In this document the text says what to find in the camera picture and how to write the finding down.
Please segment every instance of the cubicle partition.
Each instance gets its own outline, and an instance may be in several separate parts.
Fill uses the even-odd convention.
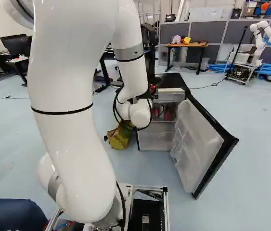
[[[209,47],[205,50],[204,57],[209,58],[209,63],[224,62],[229,52],[238,46],[243,28],[248,29],[242,41],[241,50],[248,51],[255,45],[255,39],[249,27],[260,19],[229,19],[226,21],[209,22],[173,22],[160,25],[159,37],[159,64],[166,65],[169,44],[175,35],[191,37],[192,41],[207,41]],[[172,53],[173,65],[188,66],[198,62],[200,53],[196,49],[175,48]],[[262,54],[263,62],[271,64],[271,46],[267,46]]]

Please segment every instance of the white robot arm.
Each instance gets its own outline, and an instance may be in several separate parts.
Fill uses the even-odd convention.
[[[262,54],[262,52],[265,50],[267,44],[263,41],[260,28],[264,28],[265,33],[269,37],[269,42],[271,42],[271,27],[269,26],[267,21],[260,21],[259,23],[252,24],[250,26],[250,30],[252,31],[254,37],[255,37],[255,45],[256,45],[256,51],[254,53],[254,59],[253,62],[258,60]]]
[[[121,200],[93,125],[91,86],[111,42],[124,81],[117,110],[138,128],[149,124],[151,100],[127,101],[148,90],[136,6],[132,0],[34,0],[33,10],[31,2],[0,0],[13,19],[34,29],[28,88],[48,151],[39,178],[72,219],[93,223],[106,218],[111,224],[122,218]]]

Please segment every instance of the gray band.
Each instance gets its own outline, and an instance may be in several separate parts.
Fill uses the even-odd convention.
[[[143,43],[125,49],[113,49],[117,60],[127,61],[137,59],[144,54]]]
[[[59,180],[59,175],[57,171],[53,173],[51,176],[49,183],[48,183],[48,194],[51,196],[51,198],[56,201],[56,194],[57,190],[60,186],[61,182]]]
[[[22,7],[19,5],[19,3],[17,2],[17,0],[10,0],[11,4],[14,6],[14,8],[29,22],[31,22],[32,24],[34,24],[34,15],[33,13],[29,10],[29,8],[22,2],[21,4],[23,5],[23,7],[25,7],[25,11],[22,9]]]

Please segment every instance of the black cable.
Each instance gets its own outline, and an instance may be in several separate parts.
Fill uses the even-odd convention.
[[[126,204],[125,204],[125,199],[124,196],[121,192],[120,186],[118,182],[116,181],[116,186],[118,188],[119,194],[120,194],[120,199],[121,199],[121,204],[122,204],[122,225],[121,225],[121,231],[124,230],[125,225],[126,225]]]
[[[163,110],[162,110],[162,112],[161,113],[159,113],[158,114],[158,116],[157,117],[155,117],[155,118],[153,118],[153,119],[157,119],[157,118],[159,118],[163,113],[164,113],[164,111],[165,111],[165,106],[163,105],[163,104],[161,104],[161,106],[163,107]]]
[[[153,119],[153,109],[152,109],[152,106],[150,105],[150,102],[149,102],[149,99],[147,99],[147,103],[148,103],[148,106],[149,106],[149,109],[150,109],[150,120],[149,120],[149,124],[144,127],[144,128],[135,128],[135,129],[129,129],[128,127],[124,126],[117,118],[116,116],[116,113],[117,115],[120,117],[121,120],[123,120],[123,118],[121,117],[121,115],[119,114],[118,110],[117,110],[117,107],[116,107],[116,101],[118,101],[118,95],[119,93],[121,92],[123,86],[121,86],[118,90],[116,90],[116,95],[115,95],[115,98],[114,98],[114,102],[113,102],[113,114],[114,114],[114,117],[115,117],[115,120],[117,121],[117,123],[124,129],[128,130],[128,131],[133,131],[133,130],[136,130],[136,131],[141,131],[141,130],[144,130],[146,129],[150,124],[151,124],[151,121]]]
[[[119,226],[119,224],[113,225],[113,226],[111,226],[110,228],[108,228],[108,229],[106,229],[106,230],[111,230],[112,228],[115,228],[115,227],[117,227],[117,226]]]
[[[202,88],[208,88],[208,87],[216,87],[217,85],[219,85],[220,82],[226,80],[226,77],[224,79],[222,79],[221,81],[217,82],[217,83],[213,83],[213,84],[210,84],[210,85],[207,85],[207,86],[204,86],[204,87],[199,87],[199,88],[189,88],[190,90],[192,89],[202,89]]]
[[[8,95],[7,97],[0,98],[0,100],[30,100],[30,98],[11,98],[11,95]]]

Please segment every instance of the person's leg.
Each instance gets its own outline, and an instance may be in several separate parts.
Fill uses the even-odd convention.
[[[42,231],[48,220],[30,200],[0,199],[0,231]]]

